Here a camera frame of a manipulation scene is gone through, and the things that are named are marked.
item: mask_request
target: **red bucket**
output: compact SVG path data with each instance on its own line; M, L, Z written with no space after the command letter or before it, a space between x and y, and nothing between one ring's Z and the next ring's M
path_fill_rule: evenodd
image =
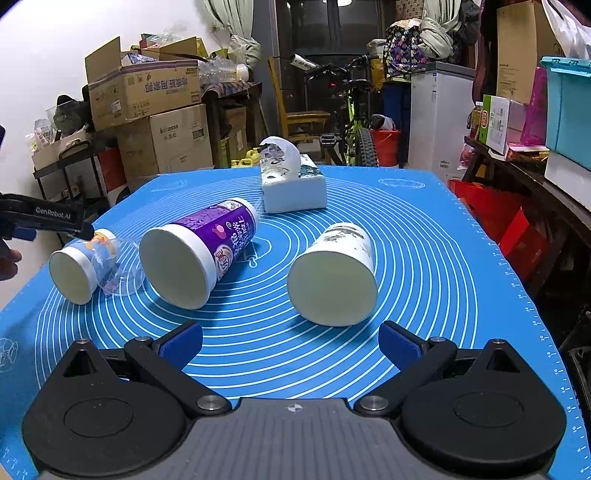
M398 137L400 130L370 130L380 167L398 165Z

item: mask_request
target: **white concentric lines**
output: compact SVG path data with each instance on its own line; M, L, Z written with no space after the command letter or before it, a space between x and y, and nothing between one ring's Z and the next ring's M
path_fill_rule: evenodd
M424 338L445 336L461 348L473 347L476 288L453 237L429 215L383 190L336 179L327 179L327 188L326 210L262 215L254 242L199 311L167 304L147 281L131 297L96 293L82 307L52 288L38 318L39 385L77 338L119 348L134 336L161 336L186 319L201 324L204 339L201 353L185 371L231 400L258 395L355 400L397 372L377 343L379 325L388 319ZM118 236L139 240L150 227L229 197L259 205L260 179L176 184L170 192L110 228ZM302 319L285 287L294 258L328 225L341 221L359 224L372 237L379 286L372 316L345 329Z

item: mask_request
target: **bicycle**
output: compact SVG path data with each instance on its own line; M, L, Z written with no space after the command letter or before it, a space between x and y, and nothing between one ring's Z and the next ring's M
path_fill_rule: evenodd
M334 97L343 100L332 113L336 120L336 129L320 137L320 145L329 153L335 165L379 167L374 141L367 128L369 115L367 112L362 113L360 103L361 96L371 90L371 82L353 78L355 69L367 68L370 58L369 55L362 55L344 67L319 65L304 74L307 82L315 77L327 77Z

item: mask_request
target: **bicycle tire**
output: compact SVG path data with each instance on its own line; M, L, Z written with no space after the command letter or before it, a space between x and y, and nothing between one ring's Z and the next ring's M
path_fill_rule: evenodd
M355 132L355 165L360 167L379 167L374 139L367 128Z

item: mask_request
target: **curtain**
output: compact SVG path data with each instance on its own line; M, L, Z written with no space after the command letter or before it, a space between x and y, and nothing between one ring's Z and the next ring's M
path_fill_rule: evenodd
M452 53L452 38L448 32L461 27L461 0L425 0L421 20L421 39L419 45L431 59L446 59Z
M254 0L204 0L215 23L230 32L228 56L251 70L261 59L261 45L252 38Z

